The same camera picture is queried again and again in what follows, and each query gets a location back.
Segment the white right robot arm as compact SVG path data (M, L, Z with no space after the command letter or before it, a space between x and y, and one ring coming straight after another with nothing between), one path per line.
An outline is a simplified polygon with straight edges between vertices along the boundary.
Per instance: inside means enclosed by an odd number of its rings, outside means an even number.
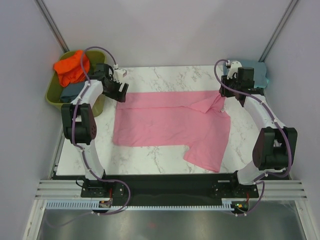
M264 91L255 87L254 69L234 61L227 67L227 74L221 77L219 93L226 98L234 97L250 114L259 134L252 150L252 160L235 173L237 179L229 184L229 191L235 197L247 191L268 175L286 177L293 165L298 132L287 127L273 113L267 104Z

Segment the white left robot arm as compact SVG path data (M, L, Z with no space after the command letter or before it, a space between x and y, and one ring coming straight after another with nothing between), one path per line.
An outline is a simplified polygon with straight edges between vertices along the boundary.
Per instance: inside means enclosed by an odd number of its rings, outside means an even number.
M126 101L129 85L123 83L127 71L118 65L98 63L92 75L87 78L76 98L61 107L63 133L77 149L85 169L81 197L112 198L114 182L104 181L105 170L98 157L95 138L97 125L93 106L100 95L117 102Z

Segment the pink t shirt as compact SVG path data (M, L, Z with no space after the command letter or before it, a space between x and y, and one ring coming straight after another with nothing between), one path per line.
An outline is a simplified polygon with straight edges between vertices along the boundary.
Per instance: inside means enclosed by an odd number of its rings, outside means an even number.
M113 143L125 147L187 146L183 159L219 172L231 118L216 90L135 92L116 105Z

